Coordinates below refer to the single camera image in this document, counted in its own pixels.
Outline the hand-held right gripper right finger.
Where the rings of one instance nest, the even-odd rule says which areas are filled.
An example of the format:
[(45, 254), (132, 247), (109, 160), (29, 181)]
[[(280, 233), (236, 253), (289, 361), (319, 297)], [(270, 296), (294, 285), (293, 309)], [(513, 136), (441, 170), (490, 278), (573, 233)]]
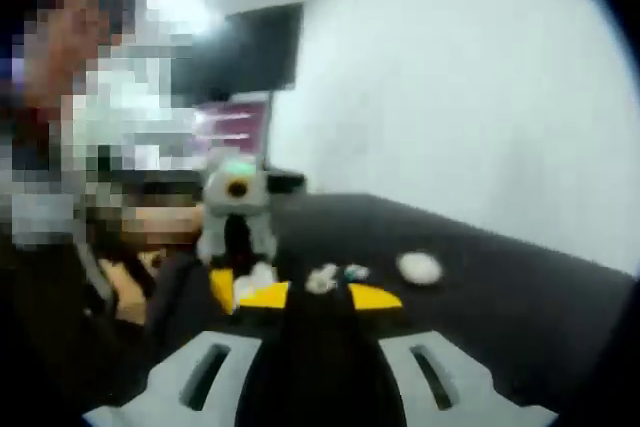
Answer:
[(330, 426), (548, 426), (555, 413), (498, 392), (490, 370), (415, 325), (400, 299), (366, 284), (319, 294), (319, 416)]

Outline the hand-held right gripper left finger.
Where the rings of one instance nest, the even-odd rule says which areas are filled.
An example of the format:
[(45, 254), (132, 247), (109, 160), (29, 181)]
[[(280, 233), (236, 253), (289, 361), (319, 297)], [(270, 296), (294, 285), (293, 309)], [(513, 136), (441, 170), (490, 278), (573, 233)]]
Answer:
[(290, 382), (276, 386), (267, 356), (287, 316), (319, 307), (319, 293), (291, 282), (261, 288), (149, 368), (129, 400), (83, 419), (90, 426), (301, 426), (302, 405), (290, 398)]

